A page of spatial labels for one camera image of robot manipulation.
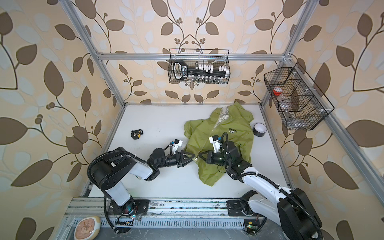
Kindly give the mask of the green jacket with patterned lining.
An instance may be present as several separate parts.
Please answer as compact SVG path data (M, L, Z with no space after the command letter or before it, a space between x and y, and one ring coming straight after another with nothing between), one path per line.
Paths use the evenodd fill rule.
M210 187L224 175L225 168L206 164L198 154L205 151L214 151L209 137L218 135L223 144L233 142L240 148L243 159L251 162L251 152L254 134L251 122L254 117L251 112L244 109L239 103L228 107L215 109L209 118L203 120L187 121L184 125L184 135L188 139L186 152L196 155L199 179Z

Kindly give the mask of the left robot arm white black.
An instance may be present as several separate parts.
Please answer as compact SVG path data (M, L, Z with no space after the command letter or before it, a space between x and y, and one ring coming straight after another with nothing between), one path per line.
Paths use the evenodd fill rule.
M171 146L164 149L156 148L147 161L119 147L113 151L105 152L96 157L88 166L87 175L93 185L104 194L104 215L109 226L118 235L119 228L112 223L108 216L107 199L117 207L121 216L131 217L138 213L139 208L122 179L134 175L147 182L160 175L160 168L183 168L196 157L193 153L173 150Z

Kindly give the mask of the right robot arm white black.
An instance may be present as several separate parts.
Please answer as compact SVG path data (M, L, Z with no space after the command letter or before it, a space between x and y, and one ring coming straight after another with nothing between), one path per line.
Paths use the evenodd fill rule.
M232 180L252 187L240 198L236 210L244 216L261 215L279 225L289 240L322 240L322 222L307 195L276 184L245 161L233 142L216 151L199 153L206 163L224 167Z

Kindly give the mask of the black yellow tape measure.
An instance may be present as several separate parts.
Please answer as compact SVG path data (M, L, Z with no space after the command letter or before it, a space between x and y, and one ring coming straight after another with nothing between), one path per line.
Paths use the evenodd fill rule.
M133 140L138 140L143 134L144 134L144 131L141 129L133 130L133 131L131 131L131 138Z

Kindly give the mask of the grey tape roll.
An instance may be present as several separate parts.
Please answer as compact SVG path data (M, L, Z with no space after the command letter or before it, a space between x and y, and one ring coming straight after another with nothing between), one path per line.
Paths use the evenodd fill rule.
M256 137L263 137L267 132L267 127L262 123L255 123L253 133Z

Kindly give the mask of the red cap bottle in basket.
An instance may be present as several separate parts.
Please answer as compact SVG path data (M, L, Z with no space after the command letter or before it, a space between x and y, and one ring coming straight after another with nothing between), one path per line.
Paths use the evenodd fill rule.
M280 96L283 95L283 89L280 88L280 87L274 87L274 88L273 88L273 94L274 94L274 96L276 96L276 97L280 97Z

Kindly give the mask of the pink white round device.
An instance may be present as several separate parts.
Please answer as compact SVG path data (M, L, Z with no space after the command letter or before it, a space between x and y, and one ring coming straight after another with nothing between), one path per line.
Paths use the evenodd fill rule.
M101 218L91 216L82 219L76 226L74 231L75 240L94 240L101 229Z

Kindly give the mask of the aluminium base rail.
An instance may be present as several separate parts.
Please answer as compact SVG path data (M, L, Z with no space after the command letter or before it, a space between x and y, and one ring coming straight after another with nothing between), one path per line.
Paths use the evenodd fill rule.
M248 219L262 221L267 218L281 223L278 209L261 195L250 197L249 206L254 210L246 213L246 198L137 198L131 217L123 217L115 205L103 198L74 198L65 213L62 227L70 230L82 219L97 216L101 226L112 225L121 229L130 228L193 228L193 229L244 229Z

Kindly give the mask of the black socket set rail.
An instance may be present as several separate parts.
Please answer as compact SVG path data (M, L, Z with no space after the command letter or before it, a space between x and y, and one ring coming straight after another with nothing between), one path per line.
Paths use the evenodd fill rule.
M218 66L200 64L194 62L188 64L183 60L175 60L169 67L169 76L171 80L191 81L191 82L225 82L231 76L230 69L227 66Z

